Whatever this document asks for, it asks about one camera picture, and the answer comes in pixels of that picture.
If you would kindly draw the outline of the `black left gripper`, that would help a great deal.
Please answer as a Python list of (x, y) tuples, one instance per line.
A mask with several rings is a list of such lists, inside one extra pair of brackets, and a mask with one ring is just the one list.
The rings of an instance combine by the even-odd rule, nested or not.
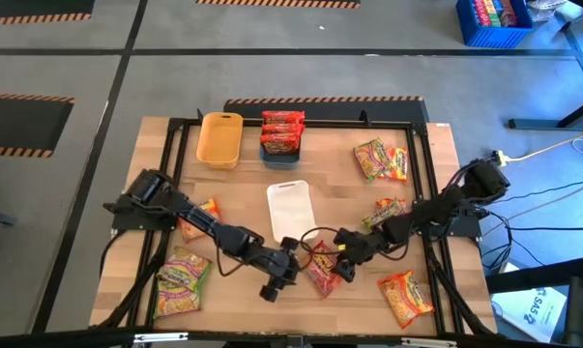
[(278, 291), (286, 286), (295, 285), (300, 263), (295, 254), (297, 241), (284, 237), (281, 249), (274, 249), (259, 244), (248, 247), (245, 263), (269, 276), (268, 282), (262, 286), (259, 296), (267, 302), (274, 303)]

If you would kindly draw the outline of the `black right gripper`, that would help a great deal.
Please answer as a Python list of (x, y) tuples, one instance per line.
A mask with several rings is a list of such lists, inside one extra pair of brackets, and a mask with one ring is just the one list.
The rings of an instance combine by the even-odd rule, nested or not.
[(363, 234), (340, 228), (334, 244), (346, 245), (344, 251), (337, 250), (332, 257), (336, 260), (335, 273), (350, 283), (355, 277), (355, 267), (370, 261), (375, 254), (385, 252), (393, 244), (393, 239), (384, 231)]

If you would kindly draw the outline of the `red-orange Yakisoba noodle pack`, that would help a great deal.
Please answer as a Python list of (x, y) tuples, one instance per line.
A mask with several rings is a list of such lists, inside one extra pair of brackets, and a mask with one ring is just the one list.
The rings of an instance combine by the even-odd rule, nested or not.
[(303, 111), (265, 110), (262, 119), (265, 124), (302, 124), (306, 118)]
[(324, 241), (317, 243), (312, 250), (305, 272), (321, 296), (327, 298), (342, 282), (342, 278), (335, 273), (336, 257)]
[(300, 148), (300, 140), (295, 132), (264, 133), (260, 137), (264, 151), (270, 155), (295, 153)]
[(301, 135), (305, 129), (305, 125), (301, 123), (284, 123), (284, 124), (264, 124), (262, 126), (263, 134), (276, 133), (295, 133)]

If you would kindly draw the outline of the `white plastic bin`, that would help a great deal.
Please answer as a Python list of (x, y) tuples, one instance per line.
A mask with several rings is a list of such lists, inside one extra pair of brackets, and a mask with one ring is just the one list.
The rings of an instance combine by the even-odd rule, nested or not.
[(316, 227), (306, 181), (270, 185), (266, 193), (273, 236), (278, 243), (285, 237), (300, 240)]

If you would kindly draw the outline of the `yellow plastic bin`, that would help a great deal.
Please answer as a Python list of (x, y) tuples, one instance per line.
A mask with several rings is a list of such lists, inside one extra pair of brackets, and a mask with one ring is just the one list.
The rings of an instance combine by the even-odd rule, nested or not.
[(203, 117), (196, 158), (215, 169), (232, 169), (241, 150), (244, 118), (237, 113), (211, 112)]

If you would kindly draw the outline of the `black mat hazard-striped edge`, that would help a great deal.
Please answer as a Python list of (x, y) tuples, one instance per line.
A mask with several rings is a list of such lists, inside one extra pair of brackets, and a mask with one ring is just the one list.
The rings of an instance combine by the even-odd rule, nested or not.
[(223, 110), (238, 113), (245, 118), (260, 118), (266, 110), (292, 110), (303, 111), (310, 120), (359, 121), (364, 111), (370, 121), (429, 121), (421, 96), (229, 99)]
[(50, 158), (75, 99), (0, 93), (0, 156)]
[(195, 0), (199, 5), (323, 8), (355, 10), (361, 0)]
[(81, 21), (96, 0), (0, 0), (0, 25)]

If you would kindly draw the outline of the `white printed cardboard box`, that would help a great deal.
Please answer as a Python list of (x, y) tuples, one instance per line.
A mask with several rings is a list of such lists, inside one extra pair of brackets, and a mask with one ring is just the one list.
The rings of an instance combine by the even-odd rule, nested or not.
[(497, 315), (539, 342), (549, 343), (567, 297), (551, 287), (491, 296)]

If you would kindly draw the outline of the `black metal beam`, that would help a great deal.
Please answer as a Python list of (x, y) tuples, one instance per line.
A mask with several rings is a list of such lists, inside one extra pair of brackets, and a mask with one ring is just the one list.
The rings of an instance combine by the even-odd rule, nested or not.
[(583, 279), (583, 258), (489, 275), (485, 278), (485, 281), (488, 292), (490, 294), (498, 294), (567, 285), (574, 277)]

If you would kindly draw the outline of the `blue plastic crate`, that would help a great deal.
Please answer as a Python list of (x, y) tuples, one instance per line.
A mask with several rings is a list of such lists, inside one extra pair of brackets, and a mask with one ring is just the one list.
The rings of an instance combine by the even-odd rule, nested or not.
[[(526, 6), (526, 0), (510, 0), (517, 15), (516, 27), (480, 26), (474, 13), (472, 0), (457, 0), (456, 12), (463, 41), (471, 47), (516, 48), (533, 31), (533, 20)], [(499, 0), (493, 0), (497, 10)]]

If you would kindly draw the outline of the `red box in crate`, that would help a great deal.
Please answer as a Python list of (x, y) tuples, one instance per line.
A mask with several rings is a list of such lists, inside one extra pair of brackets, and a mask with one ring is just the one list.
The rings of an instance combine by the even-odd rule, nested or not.
[(474, 13), (480, 26), (488, 27), (491, 25), (490, 18), (484, 5), (483, 0), (472, 0)]

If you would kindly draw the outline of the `green-yellow box in crate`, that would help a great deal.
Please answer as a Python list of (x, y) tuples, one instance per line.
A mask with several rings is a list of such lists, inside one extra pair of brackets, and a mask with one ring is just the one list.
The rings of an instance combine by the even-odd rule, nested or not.
[(497, 10), (494, 6), (493, 0), (482, 0), (490, 25), (492, 27), (501, 27), (501, 20), (500, 17), (497, 14)]

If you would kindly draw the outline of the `maroon box in crate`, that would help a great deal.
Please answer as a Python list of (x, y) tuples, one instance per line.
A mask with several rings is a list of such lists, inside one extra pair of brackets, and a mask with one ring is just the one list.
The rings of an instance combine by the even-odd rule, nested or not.
[(510, 0), (499, 0), (500, 7), (497, 8), (498, 15), (503, 27), (516, 27), (518, 24), (517, 15)]

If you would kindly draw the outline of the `person's shoe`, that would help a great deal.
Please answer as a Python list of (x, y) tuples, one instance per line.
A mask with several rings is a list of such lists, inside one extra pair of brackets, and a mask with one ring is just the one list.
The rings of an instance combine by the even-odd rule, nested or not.
[(526, 0), (526, 5), (534, 22), (549, 20), (568, 0)]

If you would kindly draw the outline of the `silver metal bracket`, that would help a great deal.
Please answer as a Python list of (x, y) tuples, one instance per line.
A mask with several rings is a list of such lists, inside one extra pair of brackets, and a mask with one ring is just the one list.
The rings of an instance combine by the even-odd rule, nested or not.
[(133, 337), (133, 344), (149, 344), (156, 342), (174, 342), (188, 340), (188, 333), (138, 333)]
[(402, 337), (401, 345), (415, 348), (457, 348), (455, 341), (420, 337)]

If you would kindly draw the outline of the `black aluminium table frame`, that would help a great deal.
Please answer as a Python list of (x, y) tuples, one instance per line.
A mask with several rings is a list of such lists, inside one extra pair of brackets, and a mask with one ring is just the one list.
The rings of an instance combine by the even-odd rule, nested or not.
[[(162, 117), (146, 117), (140, 124), (128, 171), (134, 178), (145, 168), (156, 168), (169, 155), (168, 172), (178, 176), (180, 189), (191, 199), (215, 198), (224, 222), (242, 225), (275, 245), (266, 190), (270, 185), (297, 180), (309, 184), (309, 195), (320, 238), (330, 240), (336, 229), (358, 229), (375, 202), (384, 197), (412, 201), (417, 194), (429, 195), (430, 186), (443, 186), (457, 169), (451, 128), (430, 124), (424, 131), (397, 123), (325, 121), (308, 124), (303, 136), (299, 166), (290, 171), (272, 170), (259, 157), (258, 127), (243, 130), (241, 153), (236, 167), (212, 169), (196, 158), (200, 127), (193, 120), (176, 124)], [(378, 180), (368, 183), (357, 165), (354, 146), (380, 137), (391, 146), (422, 150), (429, 148), (432, 165), (421, 166), (407, 183)], [(265, 274), (239, 267), (233, 260), (217, 255), (214, 243), (201, 238), (189, 249), (212, 261), (205, 280), (202, 305), (198, 311), (155, 319), (148, 311), (154, 303), (154, 287), (147, 284), (136, 306), (135, 323), (151, 324), (157, 330), (184, 332), (263, 334), (352, 334), (427, 335), (452, 331), (454, 315), (446, 295), (435, 300), (435, 310), (418, 317), (401, 329), (381, 294), (377, 281), (413, 271), (421, 289), (430, 289), (423, 244), (410, 240), (407, 250), (391, 259), (376, 257), (361, 265), (355, 279), (343, 283), (322, 298), (306, 275), (281, 290), (274, 303), (259, 296)]]

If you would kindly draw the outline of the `black desk frame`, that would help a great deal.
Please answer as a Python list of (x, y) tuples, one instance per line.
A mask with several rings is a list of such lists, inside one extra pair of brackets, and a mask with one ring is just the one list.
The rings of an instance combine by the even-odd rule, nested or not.
[[(583, 21), (583, 14), (577, 18), (566, 21), (560, 14), (556, 17), (563, 21), (560, 32), (564, 34), (568, 44), (574, 49), (575, 58), (583, 72), (583, 50), (578, 44), (575, 35), (572, 33), (572, 27), (576, 22)], [(559, 120), (547, 119), (509, 119), (507, 126), (511, 130), (527, 131), (583, 131), (583, 104), (572, 111), (567, 116)]]

